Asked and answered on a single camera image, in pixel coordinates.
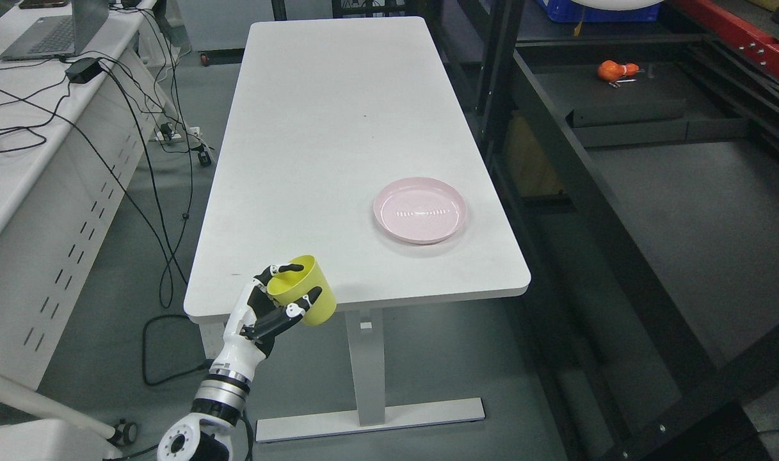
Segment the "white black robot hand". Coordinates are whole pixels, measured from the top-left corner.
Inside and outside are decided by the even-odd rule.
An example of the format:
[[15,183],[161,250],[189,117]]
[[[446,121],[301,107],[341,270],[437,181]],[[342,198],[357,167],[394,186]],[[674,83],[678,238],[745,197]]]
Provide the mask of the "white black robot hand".
[[209,367],[212,375],[250,383],[257,366],[274,348],[275,338],[311,312],[324,292],[315,286],[292,302],[280,304],[269,293],[276,275],[298,272],[301,264],[271,265],[246,283],[223,330],[223,348]]

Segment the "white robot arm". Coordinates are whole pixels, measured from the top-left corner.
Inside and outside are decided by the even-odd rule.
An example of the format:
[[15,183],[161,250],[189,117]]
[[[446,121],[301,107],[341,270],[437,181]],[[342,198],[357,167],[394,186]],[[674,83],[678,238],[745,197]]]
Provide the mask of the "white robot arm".
[[201,381],[190,412],[173,424],[156,448],[157,460],[229,460],[232,433],[246,407],[250,380],[212,369]]

